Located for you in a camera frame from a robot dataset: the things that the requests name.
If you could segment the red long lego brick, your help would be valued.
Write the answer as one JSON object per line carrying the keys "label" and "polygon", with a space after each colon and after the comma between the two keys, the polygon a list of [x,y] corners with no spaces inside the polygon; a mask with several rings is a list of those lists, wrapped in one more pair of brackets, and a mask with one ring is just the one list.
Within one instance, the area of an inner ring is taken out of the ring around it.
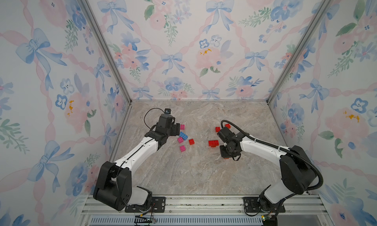
{"label": "red long lego brick", "polygon": [[218,140],[210,140],[210,141],[208,141],[208,145],[209,145],[209,147],[214,148],[214,147],[219,146],[220,144],[219,144]]}

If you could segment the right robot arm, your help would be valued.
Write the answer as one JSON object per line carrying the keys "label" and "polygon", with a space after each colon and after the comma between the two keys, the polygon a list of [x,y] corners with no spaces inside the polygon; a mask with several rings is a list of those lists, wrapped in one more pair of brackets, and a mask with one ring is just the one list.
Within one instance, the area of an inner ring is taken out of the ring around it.
{"label": "right robot arm", "polygon": [[319,169],[297,145],[292,148],[278,146],[255,138],[242,130],[235,134],[227,127],[220,129],[218,136],[224,142],[220,146],[222,158],[238,161],[242,153],[247,152],[280,168],[281,179],[268,186],[259,195],[256,201],[259,210],[277,211],[286,199],[319,189],[324,183]]}

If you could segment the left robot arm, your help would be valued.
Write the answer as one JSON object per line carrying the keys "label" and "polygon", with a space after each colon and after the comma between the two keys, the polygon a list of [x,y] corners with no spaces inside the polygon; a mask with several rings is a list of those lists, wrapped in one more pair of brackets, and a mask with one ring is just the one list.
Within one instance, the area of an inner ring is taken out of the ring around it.
{"label": "left robot arm", "polygon": [[171,109],[165,109],[158,122],[144,135],[141,142],[128,154],[115,162],[105,162],[97,178],[93,198],[117,211],[135,206],[141,212],[152,209],[152,192],[133,187],[132,174],[156,153],[171,136],[180,134],[180,124],[175,122]]}

